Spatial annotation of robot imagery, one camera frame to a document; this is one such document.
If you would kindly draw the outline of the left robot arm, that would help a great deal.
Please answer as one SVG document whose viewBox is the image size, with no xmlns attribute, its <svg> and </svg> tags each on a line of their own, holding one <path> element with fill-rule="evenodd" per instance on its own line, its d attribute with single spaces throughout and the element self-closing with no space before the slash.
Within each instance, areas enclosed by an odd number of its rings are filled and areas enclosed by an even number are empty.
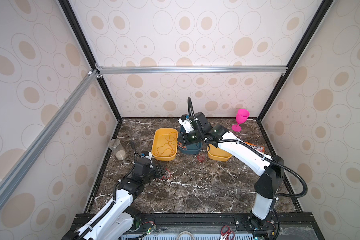
<svg viewBox="0 0 360 240">
<path fill-rule="evenodd" d="M 118 239 L 130 229 L 139 225 L 139 211 L 127 210 L 144 187 L 151 181 L 162 179 L 165 171 L 157 163 L 149 151 L 137 152 L 134 141 L 130 141 L 134 161 L 131 170 L 118 182 L 113 189 L 112 198 L 86 224 L 78 230 L 70 230 L 63 240 L 112 240 Z"/>
</svg>

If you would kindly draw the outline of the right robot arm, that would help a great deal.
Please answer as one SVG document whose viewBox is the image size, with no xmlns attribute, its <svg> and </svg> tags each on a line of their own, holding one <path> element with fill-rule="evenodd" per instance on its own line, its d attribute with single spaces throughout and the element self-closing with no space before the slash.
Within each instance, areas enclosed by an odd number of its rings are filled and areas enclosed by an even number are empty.
<svg viewBox="0 0 360 240">
<path fill-rule="evenodd" d="M 308 192 L 306 181 L 295 171 L 284 166 L 280 156 L 271 157 L 254 149 L 240 140 L 222 125 L 212 126 L 202 112 L 195 113 L 192 99 L 187 99 L 188 114 L 179 118 L 179 123 L 185 129 L 183 136 L 185 144 L 205 142 L 233 155 L 250 167 L 260 178 L 255 183 L 256 198 L 249 216 L 253 230 L 260 230 L 266 223 L 269 213 L 274 210 L 275 202 L 280 197 L 302 198 Z M 285 171 L 297 178 L 303 190 L 299 194 L 278 193 Z"/>
</svg>

